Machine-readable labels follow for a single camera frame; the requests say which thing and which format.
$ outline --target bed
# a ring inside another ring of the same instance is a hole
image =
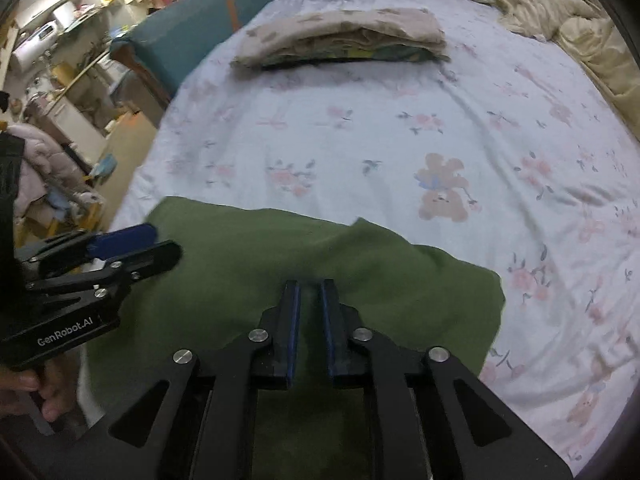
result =
[[[394,6],[427,7],[451,62],[230,68],[255,25]],[[638,381],[640,152],[567,54],[497,18],[469,0],[275,0],[185,80],[111,228],[175,195],[362,217],[494,270],[507,302],[481,379],[577,474]]]

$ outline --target teal padded panel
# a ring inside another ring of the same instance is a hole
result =
[[[241,25],[270,1],[234,0]],[[110,50],[132,44],[137,62],[174,96],[191,71],[232,34],[226,0],[178,0],[113,40]]]

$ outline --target pink jacket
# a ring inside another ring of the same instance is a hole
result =
[[[80,168],[45,132],[30,124],[13,124],[7,128],[7,132],[25,140],[20,189],[14,202],[15,217],[24,216],[31,203],[47,194],[47,188],[38,172],[56,178],[71,190],[82,185]]]

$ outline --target silver bolt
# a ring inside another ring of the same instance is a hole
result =
[[[174,363],[179,365],[185,365],[193,359],[193,353],[191,350],[178,350],[174,354]]]
[[[437,363],[443,363],[447,359],[449,359],[450,353],[449,350],[443,348],[442,346],[434,346],[431,350],[429,350],[429,359],[432,361],[436,361]]]
[[[267,341],[269,337],[269,332],[263,330],[261,328],[254,328],[249,332],[249,339],[254,343],[261,343],[263,341]]]
[[[373,337],[373,332],[368,328],[357,328],[351,335],[357,341],[369,341]]]

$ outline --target beige folded blanket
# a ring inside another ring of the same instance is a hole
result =
[[[589,75],[640,139],[640,70],[598,0],[475,0],[497,7],[511,32],[553,40]]]
[[[424,49],[448,59],[444,33],[427,9],[380,9],[332,10],[274,20],[247,32],[234,63],[255,67],[274,58],[327,59],[327,52],[371,53],[390,46]]]

